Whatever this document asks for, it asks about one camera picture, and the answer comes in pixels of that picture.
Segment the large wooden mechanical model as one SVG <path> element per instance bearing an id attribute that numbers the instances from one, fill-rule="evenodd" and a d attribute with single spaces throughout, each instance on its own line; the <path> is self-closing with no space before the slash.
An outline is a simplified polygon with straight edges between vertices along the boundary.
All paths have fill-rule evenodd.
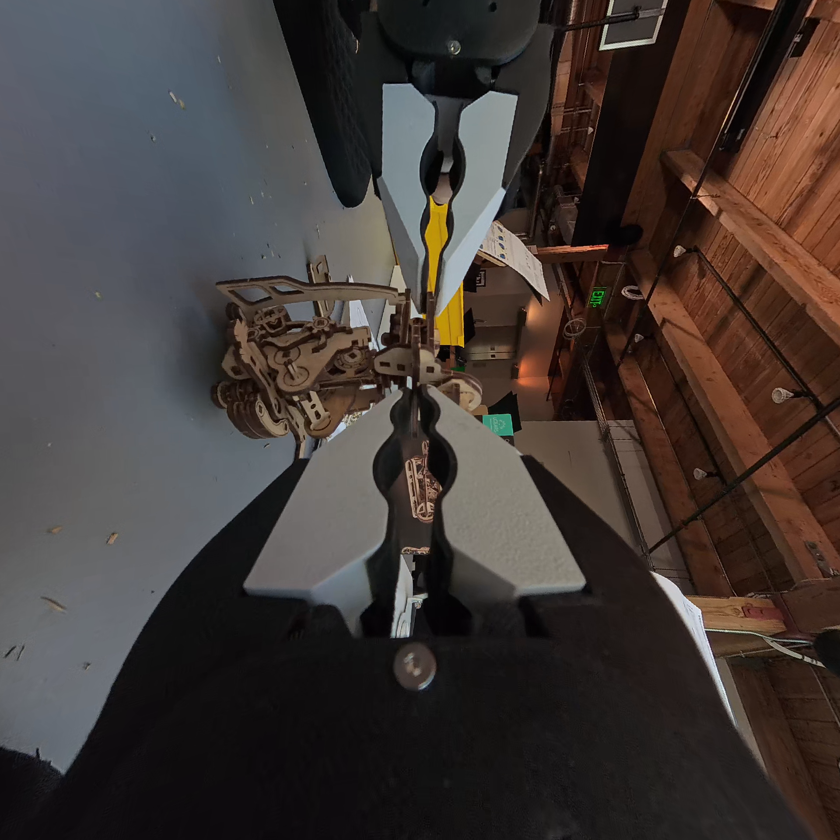
<path id="1" fill-rule="evenodd" d="M 393 305 L 396 338 L 406 336 L 410 293 L 393 287 L 333 281 L 325 255 L 308 264 L 308 280 L 263 276 L 219 281 L 226 298 L 224 378 L 213 403 L 252 439 L 308 441 L 335 433 L 347 415 L 380 402 L 390 387 L 375 370 L 379 349 L 367 323 L 333 316 L 338 302 L 382 299 Z"/>

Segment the yellow plastic bin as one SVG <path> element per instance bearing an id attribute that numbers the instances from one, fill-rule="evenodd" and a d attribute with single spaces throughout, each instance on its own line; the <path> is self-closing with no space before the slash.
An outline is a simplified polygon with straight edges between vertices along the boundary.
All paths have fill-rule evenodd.
<path id="1" fill-rule="evenodd" d="M 448 205 L 439 204 L 428 198 L 429 219 L 424 233 L 427 251 L 427 291 L 437 295 L 438 274 L 442 255 L 448 242 Z M 445 308 L 435 303 L 435 328 L 441 344 L 455 347 L 465 346 L 464 291 L 461 285 Z"/>

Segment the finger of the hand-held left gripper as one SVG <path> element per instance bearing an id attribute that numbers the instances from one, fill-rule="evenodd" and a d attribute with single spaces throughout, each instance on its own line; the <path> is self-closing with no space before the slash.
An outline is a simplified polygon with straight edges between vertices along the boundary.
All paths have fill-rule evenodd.
<path id="1" fill-rule="evenodd" d="M 435 293 L 439 311 L 460 288 L 505 194 L 502 181 L 517 102 L 516 94 L 489 91 L 459 115 L 456 139 L 463 164 L 449 205 L 452 229 Z"/>
<path id="2" fill-rule="evenodd" d="M 382 163 L 377 179 L 402 277 L 413 299 L 425 293 L 422 220 L 428 196 L 421 164 L 434 137 L 434 105 L 410 83 L 382 88 Z"/>

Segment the black quilted cushion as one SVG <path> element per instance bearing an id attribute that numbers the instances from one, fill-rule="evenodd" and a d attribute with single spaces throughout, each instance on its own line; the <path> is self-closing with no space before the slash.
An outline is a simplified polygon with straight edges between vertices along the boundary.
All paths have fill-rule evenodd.
<path id="1" fill-rule="evenodd" d="M 332 188 L 344 207 L 357 207 L 372 177 L 354 93 L 361 14 L 370 3 L 275 1 L 274 7 Z"/>

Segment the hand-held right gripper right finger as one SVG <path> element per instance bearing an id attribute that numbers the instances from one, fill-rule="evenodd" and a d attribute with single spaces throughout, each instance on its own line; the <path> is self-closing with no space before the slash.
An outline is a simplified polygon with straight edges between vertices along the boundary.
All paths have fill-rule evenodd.
<path id="1" fill-rule="evenodd" d="M 440 485 L 423 571 L 436 636 L 469 636 L 524 597 L 585 590 L 580 565 L 515 447 L 423 388 L 428 467 Z"/>

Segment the grey desk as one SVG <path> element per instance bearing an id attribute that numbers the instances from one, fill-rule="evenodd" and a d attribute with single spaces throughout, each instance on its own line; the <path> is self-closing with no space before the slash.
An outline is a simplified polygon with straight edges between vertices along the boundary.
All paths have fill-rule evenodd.
<path id="1" fill-rule="evenodd" d="M 387 284 L 302 95 L 323 2 L 2 2 L 2 745 L 67 771 L 193 556 L 294 457 L 210 397 L 222 280 Z"/>

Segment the small wooden gear assembly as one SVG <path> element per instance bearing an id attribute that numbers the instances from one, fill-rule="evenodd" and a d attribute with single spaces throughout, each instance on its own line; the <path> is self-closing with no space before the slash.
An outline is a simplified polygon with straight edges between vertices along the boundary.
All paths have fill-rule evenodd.
<path id="1" fill-rule="evenodd" d="M 438 358 L 434 319 L 414 316 L 413 309 L 411 292 L 405 289 L 397 295 L 390 328 L 382 333 L 382 348 L 374 354 L 375 373 L 383 382 L 412 390 L 433 386 L 467 413 L 477 415 L 483 407 L 480 381 L 444 366 Z"/>

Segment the dark printed puzzle box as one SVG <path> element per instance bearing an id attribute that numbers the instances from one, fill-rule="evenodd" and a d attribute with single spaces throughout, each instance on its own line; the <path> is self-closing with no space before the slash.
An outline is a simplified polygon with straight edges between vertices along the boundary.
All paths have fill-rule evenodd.
<path id="1" fill-rule="evenodd" d="M 394 393 L 389 437 L 374 461 L 374 476 L 388 503 L 395 546 L 402 554 L 431 550 L 441 486 L 428 467 L 429 438 L 409 391 Z"/>

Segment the white illustrated instruction sheet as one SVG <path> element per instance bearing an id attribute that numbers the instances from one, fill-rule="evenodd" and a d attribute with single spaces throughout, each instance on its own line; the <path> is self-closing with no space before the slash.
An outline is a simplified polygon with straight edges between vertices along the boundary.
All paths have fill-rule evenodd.
<path id="1" fill-rule="evenodd" d="M 670 604 L 675 609 L 680 620 L 691 636 L 692 642 L 703 659 L 707 667 L 707 671 L 715 684 L 721 704 L 728 713 L 733 726 L 737 727 L 738 722 L 733 714 L 726 688 L 718 671 L 716 658 L 709 643 L 701 609 L 689 598 L 687 598 L 680 588 L 678 588 L 678 586 L 670 579 L 656 572 L 652 572 L 651 575 L 657 582 L 662 592 L 665 593 Z"/>

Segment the white framed wall panel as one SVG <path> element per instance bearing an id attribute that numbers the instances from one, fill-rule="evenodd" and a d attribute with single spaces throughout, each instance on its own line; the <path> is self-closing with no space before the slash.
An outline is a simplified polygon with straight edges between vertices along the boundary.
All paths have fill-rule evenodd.
<path id="1" fill-rule="evenodd" d="M 605 24 L 602 30 L 599 51 L 629 49 L 651 46 L 655 43 L 662 25 L 667 1 L 610 1 L 606 16 L 631 15 L 639 12 L 638 18 Z"/>

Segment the white hanging paper notice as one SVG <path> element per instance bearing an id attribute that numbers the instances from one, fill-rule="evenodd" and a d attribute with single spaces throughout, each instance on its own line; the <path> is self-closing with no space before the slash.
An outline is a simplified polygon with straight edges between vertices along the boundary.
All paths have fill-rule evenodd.
<path id="1" fill-rule="evenodd" d="M 542 263 L 529 250 L 529 247 L 523 244 L 519 236 L 513 234 L 499 221 L 492 222 L 478 247 L 476 257 L 489 261 L 494 266 L 514 270 L 541 299 L 550 300 Z"/>

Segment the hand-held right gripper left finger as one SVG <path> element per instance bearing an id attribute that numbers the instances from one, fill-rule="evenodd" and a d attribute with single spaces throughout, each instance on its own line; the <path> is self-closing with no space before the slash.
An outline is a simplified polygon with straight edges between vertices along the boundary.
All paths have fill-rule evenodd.
<path id="1" fill-rule="evenodd" d="M 307 461 L 245 579 L 248 595 L 334 606 L 351 631 L 391 636 L 401 555 L 375 459 L 394 393 Z"/>

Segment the grey metal cabinet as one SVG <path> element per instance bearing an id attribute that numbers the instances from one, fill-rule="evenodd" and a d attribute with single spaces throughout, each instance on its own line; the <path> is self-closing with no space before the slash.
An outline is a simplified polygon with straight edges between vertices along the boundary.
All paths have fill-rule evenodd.
<path id="1" fill-rule="evenodd" d="M 470 362 L 514 361 L 519 356 L 527 310 L 516 310 L 514 323 L 502 326 L 476 326 L 474 338 L 465 346 Z"/>

